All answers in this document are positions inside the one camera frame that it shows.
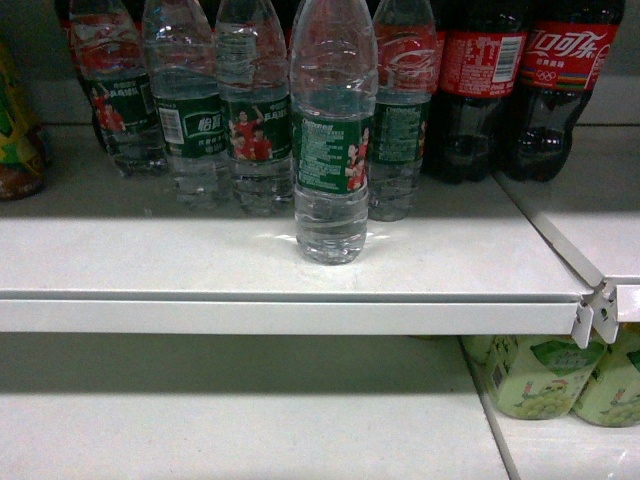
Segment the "coca-cola logo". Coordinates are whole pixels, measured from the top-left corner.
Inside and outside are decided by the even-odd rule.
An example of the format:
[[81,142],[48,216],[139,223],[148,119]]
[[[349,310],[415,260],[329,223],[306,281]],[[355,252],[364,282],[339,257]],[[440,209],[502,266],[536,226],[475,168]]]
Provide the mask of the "coca-cola logo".
[[379,35],[378,47],[380,85],[396,88],[435,85],[436,37],[431,32]]
[[601,46],[598,42],[607,34],[592,31],[554,33],[534,29],[529,35],[526,54],[545,58],[595,58]]

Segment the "water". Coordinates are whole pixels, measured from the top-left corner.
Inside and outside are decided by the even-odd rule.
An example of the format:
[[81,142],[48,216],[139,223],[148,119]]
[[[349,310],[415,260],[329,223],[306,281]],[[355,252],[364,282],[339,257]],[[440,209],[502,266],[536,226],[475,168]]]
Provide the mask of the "water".
[[437,37],[427,0],[383,0],[373,19],[379,90],[369,159],[369,218],[397,221],[412,209],[431,94]]
[[192,0],[149,0],[143,32],[177,200],[215,208],[231,197],[231,178],[207,18]]
[[349,263],[367,235],[359,157],[368,152],[378,80],[367,5],[306,0],[292,41],[298,245],[319,263]]
[[293,200],[287,50],[268,0],[223,0],[217,79],[234,197],[267,216]]
[[393,92],[378,92],[378,110],[380,106],[404,113],[402,122],[393,122],[392,126],[380,125],[374,135],[386,130],[391,147],[383,159],[393,159],[397,163],[380,163],[371,159],[369,163],[369,218],[383,222],[402,220],[413,209],[418,190],[418,178],[422,167],[426,119],[429,111],[430,94],[407,95]]
[[73,42],[111,160],[125,176],[167,170],[140,36],[117,0],[73,0]]

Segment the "store shelf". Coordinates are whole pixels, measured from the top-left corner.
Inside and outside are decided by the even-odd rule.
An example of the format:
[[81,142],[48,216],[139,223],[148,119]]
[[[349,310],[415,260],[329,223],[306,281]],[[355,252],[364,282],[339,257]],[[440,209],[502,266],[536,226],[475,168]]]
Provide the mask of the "store shelf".
[[[640,321],[640,127],[581,127],[558,177],[498,181],[586,281],[616,304],[616,320]],[[600,320],[608,341],[616,329]]]
[[635,480],[640,472],[640,425],[603,428],[573,414],[518,420],[497,411],[472,365],[482,404],[512,480]]
[[454,338],[4,334],[0,479],[506,480]]
[[411,218],[326,267],[293,209],[190,212],[169,176],[121,178],[89,128],[52,134],[46,189],[0,209],[2,331],[568,333],[590,291],[492,179],[423,179]]

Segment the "coca-cola bottle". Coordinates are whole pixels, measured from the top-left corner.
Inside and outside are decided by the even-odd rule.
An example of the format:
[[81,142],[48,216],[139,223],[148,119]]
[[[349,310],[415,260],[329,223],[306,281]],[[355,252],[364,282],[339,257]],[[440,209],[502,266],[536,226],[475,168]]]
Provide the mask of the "coca-cola bottle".
[[[455,18],[456,8],[460,0],[431,0],[431,10],[433,12],[433,19],[436,25],[436,59],[434,65],[434,82],[435,89],[433,89],[433,98],[438,94],[438,82],[440,80],[440,70],[442,66],[442,56],[444,55],[444,46],[447,40],[447,34],[451,29],[453,18]],[[422,167],[420,169],[423,173],[429,173],[432,168],[432,163],[428,160],[430,157],[430,151],[433,149],[433,129],[429,128],[429,125],[434,121],[437,121],[437,113],[434,113],[433,100],[429,107],[429,117],[427,120],[427,131],[424,148],[424,158],[422,161]]]
[[500,168],[546,182],[564,166],[624,14],[624,0],[542,0],[500,134]]
[[513,90],[529,3],[469,0],[448,33],[427,154],[427,170],[442,181],[480,181],[494,169],[496,123]]

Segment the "red bottle label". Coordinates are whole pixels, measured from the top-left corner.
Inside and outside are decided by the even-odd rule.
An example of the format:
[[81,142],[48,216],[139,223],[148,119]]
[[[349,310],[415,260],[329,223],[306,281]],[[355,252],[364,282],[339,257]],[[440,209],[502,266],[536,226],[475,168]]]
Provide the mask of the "red bottle label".
[[505,97],[513,90],[526,33],[449,33],[440,89],[465,97]]
[[536,22],[519,81],[556,90],[593,90],[617,31],[617,25]]
[[435,91],[436,35],[433,27],[375,25],[381,87]]

